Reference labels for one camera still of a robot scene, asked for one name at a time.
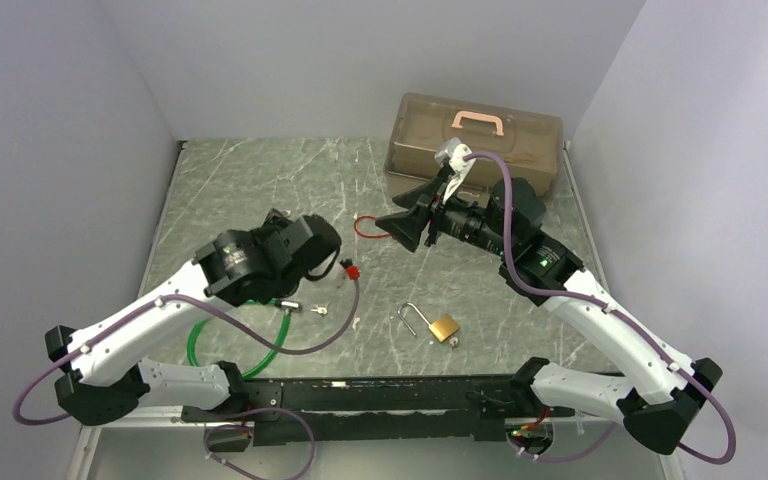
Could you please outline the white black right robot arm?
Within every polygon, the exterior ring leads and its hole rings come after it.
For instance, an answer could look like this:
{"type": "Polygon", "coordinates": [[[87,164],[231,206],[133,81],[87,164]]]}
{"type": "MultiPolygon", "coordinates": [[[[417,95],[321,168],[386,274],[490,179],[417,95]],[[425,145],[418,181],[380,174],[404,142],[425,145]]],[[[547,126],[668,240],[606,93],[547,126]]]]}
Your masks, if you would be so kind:
{"type": "Polygon", "coordinates": [[[570,408],[609,419],[647,449],[670,455],[722,376],[711,359],[696,361],[659,340],[612,298],[580,258],[541,229],[544,202],[529,182],[498,181],[486,205],[443,198],[434,178],[394,197],[401,212],[375,224],[414,252],[448,235],[510,259],[500,275],[518,294],[573,326],[599,349],[617,376],[570,370],[532,357],[510,380],[513,406],[524,415],[570,408]]]}

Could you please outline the brass padlock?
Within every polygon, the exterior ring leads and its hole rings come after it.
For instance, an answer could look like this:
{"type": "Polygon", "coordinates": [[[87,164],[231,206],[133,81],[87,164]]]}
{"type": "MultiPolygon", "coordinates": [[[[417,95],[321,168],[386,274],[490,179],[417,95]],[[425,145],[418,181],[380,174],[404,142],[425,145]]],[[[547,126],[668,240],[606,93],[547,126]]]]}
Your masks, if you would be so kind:
{"type": "Polygon", "coordinates": [[[427,326],[428,331],[439,343],[449,344],[449,339],[453,336],[457,337],[457,334],[460,331],[460,325],[451,315],[444,314],[440,316],[438,319],[436,319],[435,321],[429,321],[428,318],[421,312],[421,310],[414,303],[405,302],[397,310],[397,315],[401,320],[402,324],[407,327],[408,331],[413,336],[416,336],[417,332],[409,323],[408,319],[406,318],[405,312],[407,310],[414,311],[420,317],[420,319],[427,326]]]}

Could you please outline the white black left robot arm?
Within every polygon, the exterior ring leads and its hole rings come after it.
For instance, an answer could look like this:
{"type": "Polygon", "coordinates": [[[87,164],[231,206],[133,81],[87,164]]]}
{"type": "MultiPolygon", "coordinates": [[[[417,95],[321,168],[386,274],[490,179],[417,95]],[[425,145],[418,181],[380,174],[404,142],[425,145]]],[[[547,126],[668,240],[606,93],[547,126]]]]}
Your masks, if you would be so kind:
{"type": "Polygon", "coordinates": [[[149,354],[208,317],[223,318],[247,302],[291,295],[304,279],[336,268],[342,240],[319,215],[291,220],[271,210],[253,230],[227,230],[197,249],[169,279],[130,306],[83,329],[57,326],[45,335],[62,372],[58,406],[83,425],[104,425],[138,407],[186,406],[221,419],[250,405],[239,368],[164,364],[149,354]]]}

